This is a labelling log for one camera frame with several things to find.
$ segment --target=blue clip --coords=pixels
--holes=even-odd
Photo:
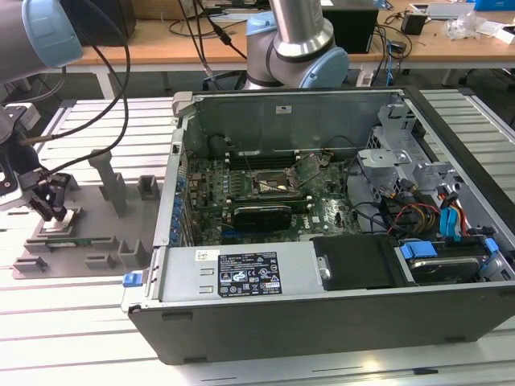
[[[401,247],[401,252],[407,260],[438,256],[435,247],[430,241],[410,241]]]
[[[406,260],[409,260],[411,257],[413,257],[413,252],[411,252],[411,249],[408,245],[403,245],[401,247],[401,252]]]
[[[141,273],[126,273],[123,275],[122,285],[125,288],[141,287],[143,285],[143,275]]]
[[[458,223],[458,211],[452,207],[445,207],[440,213],[440,234],[443,237],[450,237],[455,241],[461,239],[456,235],[456,224]]]
[[[490,254],[493,255],[495,252],[499,250],[499,245],[497,245],[494,239],[486,239],[484,241],[484,245],[490,251]]]

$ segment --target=wooden desk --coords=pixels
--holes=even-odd
[[[409,0],[390,0],[394,9],[379,12],[378,21],[383,23],[390,14],[408,7]],[[511,23],[515,12],[481,12],[491,21]],[[392,27],[400,28],[401,21]],[[431,21],[425,25],[420,36],[412,36],[413,51],[402,62],[402,68],[511,68],[515,67],[515,46],[509,46],[498,39],[482,35],[480,39],[449,40],[442,32],[443,22]],[[203,31],[211,28],[204,20]],[[230,27],[233,43],[246,52],[245,23]],[[404,38],[394,31],[388,31],[391,39]],[[210,67],[215,71],[246,69],[245,61],[219,39],[204,39],[204,50]],[[102,52],[116,71],[125,70],[125,53],[121,47],[103,47]],[[203,71],[202,65],[189,37],[172,35],[161,21],[138,21],[136,31],[130,40],[131,61],[135,72],[161,72],[167,83],[170,71]],[[376,36],[369,54],[350,55],[351,69],[359,69],[358,85],[367,85],[382,58],[381,41]],[[69,66],[70,72],[93,72],[97,75],[104,97],[112,98],[114,93],[109,82],[108,70],[90,48],[84,58]]]

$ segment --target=white label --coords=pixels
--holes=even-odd
[[[276,114],[291,114],[291,106],[275,106]]]
[[[68,248],[68,247],[76,247],[75,243],[54,243],[50,244],[51,248]]]
[[[195,251],[195,261],[217,261],[219,249],[198,249]]]

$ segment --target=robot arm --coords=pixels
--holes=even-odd
[[[246,89],[339,87],[348,56],[336,47],[319,0],[270,0],[247,24]]]
[[[0,84],[60,68],[82,56],[72,24],[58,0],[0,0]],[[45,169],[32,146],[21,146],[24,129],[0,106],[0,208],[31,205],[46,221],[62,220],[70,175],[39,183]]]

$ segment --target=plug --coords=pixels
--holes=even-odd
[[[397,40],[391,40],[389,46],[394,54],[403,54],[406,50],[406,43],[398,42]]]

